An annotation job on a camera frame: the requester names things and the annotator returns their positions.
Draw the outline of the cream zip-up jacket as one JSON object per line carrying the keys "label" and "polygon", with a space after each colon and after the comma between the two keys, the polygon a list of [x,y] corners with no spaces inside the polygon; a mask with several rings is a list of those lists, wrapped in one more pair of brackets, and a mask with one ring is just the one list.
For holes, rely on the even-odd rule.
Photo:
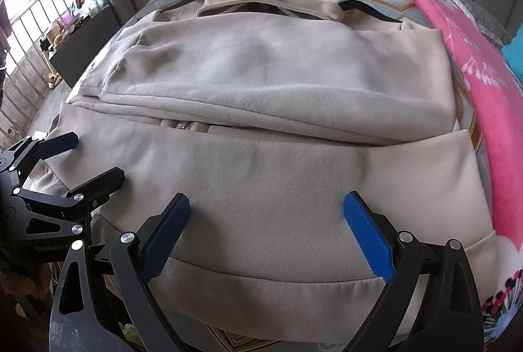
{"label": "cream zip-up jacket", "polygon": [[459,239],[481,298],[497,242],[442,32],[344,0],[197,0],[125,28],[54,120],[76,150],[36,166],[62,193],[124,186],[95,241],[177,193],[191,219],[152,292],[163,308],[264,340],[348,341],[384,283],[342,213],[358,192],[397,230]]}

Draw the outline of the metal window railing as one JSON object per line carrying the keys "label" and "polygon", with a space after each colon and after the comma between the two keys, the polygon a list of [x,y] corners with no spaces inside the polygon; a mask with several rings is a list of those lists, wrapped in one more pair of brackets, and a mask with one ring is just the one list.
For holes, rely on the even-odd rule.
{"label": "metal window railing", "polygon": [[3,0],[11,33],[4,50],[1,146],[27,132],[34,116],[58,82],[51,66],[57,36],[75,17],[75,0]]}

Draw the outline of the pink floral blanket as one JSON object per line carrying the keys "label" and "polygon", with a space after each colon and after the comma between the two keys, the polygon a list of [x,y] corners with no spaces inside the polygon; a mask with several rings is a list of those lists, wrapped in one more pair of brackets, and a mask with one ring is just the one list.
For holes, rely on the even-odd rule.
{"label": "pink floral blanket", "polygon": [[522,89],[463,0],[413,0],[442,31],[472,98],[490,172],[500,280],[482,306],[488,351],[522,349]]}

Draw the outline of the turquoise fabric item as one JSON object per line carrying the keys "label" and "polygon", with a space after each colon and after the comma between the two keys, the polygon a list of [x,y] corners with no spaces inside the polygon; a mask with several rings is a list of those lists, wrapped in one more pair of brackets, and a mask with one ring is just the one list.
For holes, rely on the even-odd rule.
{"label": "turquoise fabric item", "polygon": [[512,73],[518,79],[518,81],[523,81],[523,37],[522,30],[520,29],[517,32],[517,35],[512,39],[512,41],[504,45],[501,48],[501,53],[503,58],[506,60],[509,65]]}

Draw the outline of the patterned blue tablecloth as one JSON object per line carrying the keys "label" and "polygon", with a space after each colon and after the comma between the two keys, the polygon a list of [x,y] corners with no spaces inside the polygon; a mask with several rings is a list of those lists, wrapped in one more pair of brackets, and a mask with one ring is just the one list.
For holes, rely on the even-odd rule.
{"label": "patterned blue tablecloth", "polygon": [[[125,27],[134,25],[136,22],[146,17],[154,11],[168,10],[169,8],[180,7],[184,0],[150,0],[145,6],[133,15],[125,24]],[[348,0],[355,3],[362,3],[383,15],[393,18],[396,21],[410,20],[426,27],[431,23],[418,9],[413,0]],[[460,127],[468,129],[471,137],[479,167],[483,196],[488,206],[492,206],[491,179],[487,162],[487,153],[483,145],[481,127],[477,119],[476,110],[469,93],[469,85],[462,76],[462,72],[456,64],[451,65],[453,86],[456,93],[457,109],[460,111]],[[190,320],[187,317],[177,316],[177,322],[187,323],[188,327],[196,334],[198,340],[206,343],[212,351],[340,351],[342,347],[336,344],[309,343],[299,346],[297,343],[262,341],[245,336],[226,332],[212,326],[203,326],[201,323]]]}

